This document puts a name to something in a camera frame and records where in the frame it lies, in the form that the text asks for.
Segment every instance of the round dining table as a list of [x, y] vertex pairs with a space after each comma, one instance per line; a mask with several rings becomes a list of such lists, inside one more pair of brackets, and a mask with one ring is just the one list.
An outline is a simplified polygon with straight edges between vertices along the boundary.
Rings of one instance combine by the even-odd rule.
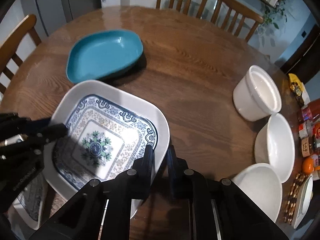
[[[143, 55], [129, 72], [105, 82], [157, 106], [167, 118], [177, 156], [206, 178], [232, 178], [255, 163], [255, 138], [268, 118], [244, 120], [233, 105], [232, 92], [251, 65], [269, 73], [296, 144], [294, 168], [283, 184], [277, 219], [281, 224], [287, 193], [301, 170], [299, 106], [287, 76], [268, 57], [211, 22], [143, 7], [108, 7], [83, 15], [43, 40], [25, 60], [5, 91], [0, 112], [17, 112], [33, 120], [51, 116], [74, 86], [66, 76], [72, 46], [85, 35], [110, 29], [137, 33]], [[189, 236], [188, 201], [171, 199], [168, 185], [164, 164], [149, 198], [131, 220], [131, 239]], [[57, 199], [56, 194], [51, 213], [64, 202]]]

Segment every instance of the gray refrigerator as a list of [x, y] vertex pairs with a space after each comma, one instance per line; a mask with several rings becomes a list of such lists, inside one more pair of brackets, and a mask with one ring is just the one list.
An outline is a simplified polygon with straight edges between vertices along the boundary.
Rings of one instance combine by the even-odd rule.
[[35, 29], [43, 40], [73, 19], [101, 8], [101, 0], [21, 0], [25, 15], [35, 14]]

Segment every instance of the white cup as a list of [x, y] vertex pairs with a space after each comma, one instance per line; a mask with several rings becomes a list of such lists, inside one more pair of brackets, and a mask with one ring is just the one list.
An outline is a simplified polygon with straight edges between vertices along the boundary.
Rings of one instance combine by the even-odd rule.
[[248, 121], [257, 121], [281, 110], [281, 97], [272, 78], [262, 68], [252, 65], [233, 90], [233, 103]]

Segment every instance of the blue tray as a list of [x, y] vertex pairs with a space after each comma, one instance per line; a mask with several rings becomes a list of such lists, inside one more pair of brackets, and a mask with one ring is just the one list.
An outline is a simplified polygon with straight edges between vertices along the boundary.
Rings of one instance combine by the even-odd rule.
[[100, 79], [129, 70], [143, 52], [139, 36], [128, 30], [93, 33], [70, 51], [67, 77], [73, 83]]

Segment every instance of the metal screw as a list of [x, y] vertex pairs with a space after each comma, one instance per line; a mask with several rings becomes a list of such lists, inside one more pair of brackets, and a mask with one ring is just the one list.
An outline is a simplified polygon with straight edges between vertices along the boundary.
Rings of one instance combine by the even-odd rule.
[[90, 186], [92, 186], [92, 187], [99, 185], [99, 183], [100, 183], [100, 181], [98, 179], [92, 179], [89, 182]]
[[127, 174], [130, 175], [130, 176], [136, 175], [137, 171], [135, 169], [129, 169], [129, 170], [127, 170]]
[[186, 175], [188, 175], [188, 176], [191, 176], [191, 175], [193, 175], [193, 170], [191, 170], [191, 169], [186, 169], [185, 171], [184, 171], [184, 174], [186, 174]]
[[225, 186], [230, 186], [231, 180], [230, 179], [222, 179], [221, 183]]
[[33, 152], [34, 152], [36, 155], [40, 155], [40, 154], [41, 154], [41, 151], [40, 151], [39, 149], [35, 149]]

